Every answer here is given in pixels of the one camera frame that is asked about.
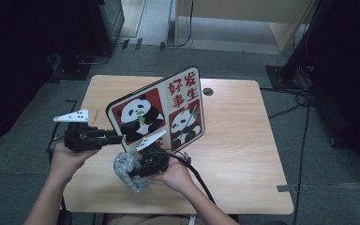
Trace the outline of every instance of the gray object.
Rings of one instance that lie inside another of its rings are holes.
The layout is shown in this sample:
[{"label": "gray object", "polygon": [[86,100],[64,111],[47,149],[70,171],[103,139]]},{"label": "gray object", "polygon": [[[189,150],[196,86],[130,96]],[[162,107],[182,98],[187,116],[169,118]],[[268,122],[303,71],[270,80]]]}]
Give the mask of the gray object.
[{"label": "gray object", "polygon": [[113,171],[121,180],[136,193],[142,193],[148,186],[148,178],[139,175],[129,177],[134,168],[141,167],[139,161],[130,153],[119,153],[113,161]]}]

